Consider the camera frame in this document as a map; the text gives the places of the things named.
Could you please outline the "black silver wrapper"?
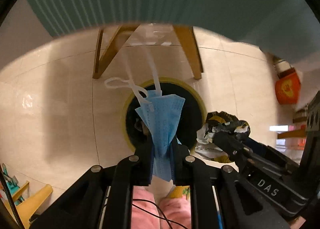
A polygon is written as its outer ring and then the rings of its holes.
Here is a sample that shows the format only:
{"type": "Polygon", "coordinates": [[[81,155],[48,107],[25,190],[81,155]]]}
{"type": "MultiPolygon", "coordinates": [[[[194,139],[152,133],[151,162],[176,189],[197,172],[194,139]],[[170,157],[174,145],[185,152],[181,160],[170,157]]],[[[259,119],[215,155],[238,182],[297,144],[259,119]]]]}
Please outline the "black silver wrapper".
{"type": "Polygon", "coordinates": [[[224,111],[207,113],[204,125],[197,131],[194,152],[205,160],[231,163],[227,153],[219,145],[220,138],[233,138],[240,142],[249,137],[251,128],[247,121],[224,111]]]}

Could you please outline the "blue face mask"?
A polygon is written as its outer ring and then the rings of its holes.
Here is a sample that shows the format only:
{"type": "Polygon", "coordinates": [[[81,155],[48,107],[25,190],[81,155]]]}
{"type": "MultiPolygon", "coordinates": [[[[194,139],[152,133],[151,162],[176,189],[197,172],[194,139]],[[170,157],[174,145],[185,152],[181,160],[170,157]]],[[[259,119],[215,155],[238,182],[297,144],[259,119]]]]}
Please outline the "blue face mask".
{"type": "Polygon", "coordinates": [[[153,58],[143,48],[142,51],[151,69],[155,89],[148,91],[135,84],[127,56],[124,57],[124,66],[129,79],[111,77],[104,81],[104,85],[108,89],[123,87],[132,90],[140,105],[136,113],[148,128],[155,147],[153,175],[171,181],[169,147],[176,135],[185,99],[176,94],[163,95],[153,58]]]}

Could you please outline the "right yellow slipper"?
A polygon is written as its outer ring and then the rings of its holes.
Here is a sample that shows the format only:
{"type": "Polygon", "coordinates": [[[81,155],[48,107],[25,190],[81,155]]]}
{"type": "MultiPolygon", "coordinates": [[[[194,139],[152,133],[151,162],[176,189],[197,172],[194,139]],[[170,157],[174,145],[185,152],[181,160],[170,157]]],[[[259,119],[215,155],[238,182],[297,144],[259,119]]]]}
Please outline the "right yellow slipper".
{"type": "Polygon", "coordinates": [[[189,186],[174,186],[167,195],[167,198],[183,198],[185,200],[190,199],[190,187],[189,186]]]}

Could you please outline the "pink trouser legs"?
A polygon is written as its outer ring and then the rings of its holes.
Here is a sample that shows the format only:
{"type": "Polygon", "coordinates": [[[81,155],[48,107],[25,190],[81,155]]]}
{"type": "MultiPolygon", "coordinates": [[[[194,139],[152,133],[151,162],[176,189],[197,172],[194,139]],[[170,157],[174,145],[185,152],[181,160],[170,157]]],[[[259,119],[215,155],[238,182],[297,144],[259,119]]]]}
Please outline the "pink trouser legs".
{"type": "Polygon", "coordinates": [[[133,189],[131,228],[191,228],[190,199],[164,197],[158,204],[145,187],[133,189]]]}

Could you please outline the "red orange bag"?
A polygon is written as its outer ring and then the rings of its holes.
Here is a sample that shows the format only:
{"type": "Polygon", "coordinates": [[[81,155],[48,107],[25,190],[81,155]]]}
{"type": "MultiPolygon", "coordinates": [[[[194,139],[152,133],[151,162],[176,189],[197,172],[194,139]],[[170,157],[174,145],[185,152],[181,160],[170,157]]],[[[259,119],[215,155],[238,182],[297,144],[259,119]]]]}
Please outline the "red orange bag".
{"type": "Polygon", "coordinates": [[[275,84],[275,93],[280,105],[297,104],[301,89],[299,76],[296,72],[279,79],[275,84]]]}

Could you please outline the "wooden table frame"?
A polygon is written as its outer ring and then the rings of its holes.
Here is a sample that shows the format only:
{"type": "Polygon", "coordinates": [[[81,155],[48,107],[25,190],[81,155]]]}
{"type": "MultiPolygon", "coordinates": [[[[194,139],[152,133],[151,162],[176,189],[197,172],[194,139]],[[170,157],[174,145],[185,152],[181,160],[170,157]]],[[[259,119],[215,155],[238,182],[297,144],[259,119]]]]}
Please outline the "wooden table frame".
{"type": "MultiPolygon", "coordinates": [[[[125,43],[133,37],[138,40],[140,46],[146,53],[150,53],[147,46],[143,44],[143,38],[138,35],[137,29],[139,26],[139,24],[118,25],[114,33],[111,35],[104,52],[101,52],[104,29],[99,29],[95,48],[92,78],[99,79],[122,47],[124,47],[125,43]]],[[[200,80],[204,70],[194,28],[184,25],[173,25],[172,28],[185,54],[194,79],[200,80]]]]}

